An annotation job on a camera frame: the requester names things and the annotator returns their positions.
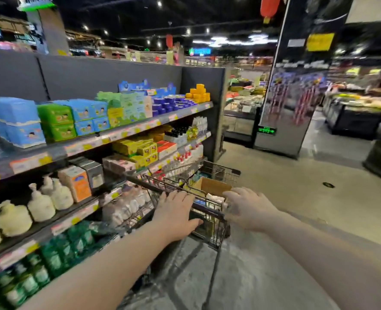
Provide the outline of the person's left hand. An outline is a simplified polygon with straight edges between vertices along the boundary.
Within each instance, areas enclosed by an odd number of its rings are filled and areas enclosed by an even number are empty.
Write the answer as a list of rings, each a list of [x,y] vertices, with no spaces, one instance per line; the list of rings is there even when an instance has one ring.
[[[191,234],[190,212],[195,196],[185,191],[163,192],[155,208],[152,222],[157,233],[167,244],[181,240]]]

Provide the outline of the black wire shopping cart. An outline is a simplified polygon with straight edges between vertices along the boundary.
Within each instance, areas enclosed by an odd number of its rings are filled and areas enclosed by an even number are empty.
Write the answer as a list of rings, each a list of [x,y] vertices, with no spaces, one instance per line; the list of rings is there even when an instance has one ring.
[[[209,303],[218,270],[223,240],[230,235],[224,219],[224,197],[202,198],[188,190],[201,177],[236,184],[241,172],[208,161],[206,157],[172,178],[131,175],[127,178],[150,193],[153,209],[131,233],[153,218],[162,192],[185,191],[195,196],[190,219],[204,222],[187,238],[168,245],[123,298],[117,310],[210,310]]]

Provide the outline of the person's right forearm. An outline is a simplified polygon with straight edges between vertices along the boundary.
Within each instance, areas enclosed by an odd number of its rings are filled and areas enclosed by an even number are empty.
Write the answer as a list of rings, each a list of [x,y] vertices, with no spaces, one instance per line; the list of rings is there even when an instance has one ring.
[[[341,310],[381,310],[381,259],[278,210],[264,230],[327,292]]]

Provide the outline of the person's left forearm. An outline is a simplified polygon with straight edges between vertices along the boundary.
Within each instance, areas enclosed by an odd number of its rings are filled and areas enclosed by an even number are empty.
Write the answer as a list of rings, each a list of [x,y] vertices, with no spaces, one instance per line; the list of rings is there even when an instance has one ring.
[[[54,280],[19,310],[115,310],[178,234],[167,219],[146,223]]]

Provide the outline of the row of red capped bottles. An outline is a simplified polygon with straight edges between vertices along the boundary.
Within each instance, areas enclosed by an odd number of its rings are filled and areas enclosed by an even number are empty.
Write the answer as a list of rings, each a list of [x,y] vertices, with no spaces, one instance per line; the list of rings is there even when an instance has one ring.
[[[155,166],[147,169],[146,175],[152,175],[159,179],[164,177],[172,178],[185,172],[194,163],[203,159],[203,144],[199,143],[194,146],[186,146],[183,153],[176,152],[171,157],[165,158],[162,162],[158,162]]]

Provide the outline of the red and white box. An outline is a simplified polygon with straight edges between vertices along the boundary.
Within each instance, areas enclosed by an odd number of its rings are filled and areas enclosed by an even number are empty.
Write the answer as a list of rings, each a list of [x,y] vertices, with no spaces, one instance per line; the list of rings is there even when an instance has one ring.
[[[177,144],[165,140],[158,141],[157,143],[158,160],[162,160],[165,157],[173,154],[177,151]]]

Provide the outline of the row of dark bottles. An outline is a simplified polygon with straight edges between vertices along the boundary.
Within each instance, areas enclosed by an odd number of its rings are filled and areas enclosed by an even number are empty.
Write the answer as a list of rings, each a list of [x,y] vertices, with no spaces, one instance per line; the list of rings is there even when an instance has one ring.
[[[177,147],[182,147],[191,141],[192,135],[190,126],[174,127],[164,132],[163,141],[175,143]]]

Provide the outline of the produce display counter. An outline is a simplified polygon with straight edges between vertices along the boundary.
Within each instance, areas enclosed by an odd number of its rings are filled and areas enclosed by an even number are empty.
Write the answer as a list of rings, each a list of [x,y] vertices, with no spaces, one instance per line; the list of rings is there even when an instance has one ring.
[[[231,75],[223,111],[225,141],[253,148],[254,127],[259,122],[267,86],[267,74],[253,81]]]

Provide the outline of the stack of yellow boxes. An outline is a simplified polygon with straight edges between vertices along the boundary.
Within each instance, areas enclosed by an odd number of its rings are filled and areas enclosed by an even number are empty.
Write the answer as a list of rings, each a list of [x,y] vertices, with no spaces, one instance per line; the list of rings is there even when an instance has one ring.
[[[113,152],[126,160],[135,162],[137,169],[147,167],[159,161],[156,143],[163,140],[164,132],[172,128],[169,124],[162,125],[138,135],[116,140],[112,143]]]

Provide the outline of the stack of pink boxes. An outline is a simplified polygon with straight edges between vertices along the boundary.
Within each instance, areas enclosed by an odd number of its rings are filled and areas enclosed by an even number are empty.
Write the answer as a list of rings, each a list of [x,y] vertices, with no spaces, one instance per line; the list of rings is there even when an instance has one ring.
[[[119,155],[111,155],[102,158],[102,164],[105,170],[117,175],[123,175],[126,172],[134,173],[137,170],[135,162],[126,160]]]

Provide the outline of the stack of yellow jars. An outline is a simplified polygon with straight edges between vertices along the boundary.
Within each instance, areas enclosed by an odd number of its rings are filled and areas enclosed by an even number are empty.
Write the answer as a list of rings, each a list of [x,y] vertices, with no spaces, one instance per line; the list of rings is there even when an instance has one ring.
[[[185,94],[185,98],[197,104],[211,101],[210,93],[207,92],[204,84],[196,84],[195,88],[189,89],[189,92]]]

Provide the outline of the group of blue jars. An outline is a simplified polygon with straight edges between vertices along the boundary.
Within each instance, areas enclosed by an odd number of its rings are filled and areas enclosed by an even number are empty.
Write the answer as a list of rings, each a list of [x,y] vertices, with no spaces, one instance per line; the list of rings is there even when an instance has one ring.
[[[185,95],[168,95],[162,98],[152,97],[152,116],[171,113],[180,109],[186,109],[197,105],[192,99]]]

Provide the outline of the black chilled display case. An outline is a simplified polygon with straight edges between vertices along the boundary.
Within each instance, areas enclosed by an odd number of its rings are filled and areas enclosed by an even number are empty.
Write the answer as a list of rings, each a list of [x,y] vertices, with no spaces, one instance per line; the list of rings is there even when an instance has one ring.
[[[381,124],[381,97],[332,94],[324,97],[322,113],[330,134],[374,140]]]

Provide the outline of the row of green bottles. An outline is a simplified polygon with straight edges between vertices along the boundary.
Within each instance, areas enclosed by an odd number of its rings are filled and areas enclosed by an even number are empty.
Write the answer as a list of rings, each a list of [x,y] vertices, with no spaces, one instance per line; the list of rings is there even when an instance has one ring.
[[[90,221],[82,221],[0,272],[0,310],[16,310],[78,264],[95,245]]]

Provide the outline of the large red hanging lantern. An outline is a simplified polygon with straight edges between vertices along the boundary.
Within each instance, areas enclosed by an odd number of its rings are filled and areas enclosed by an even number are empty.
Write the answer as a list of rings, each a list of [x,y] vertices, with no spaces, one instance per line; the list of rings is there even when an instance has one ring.
[[[270,23],[270,20],[277,13],[281,0],[261,0],[260,15],[263,18],[265,25]]]

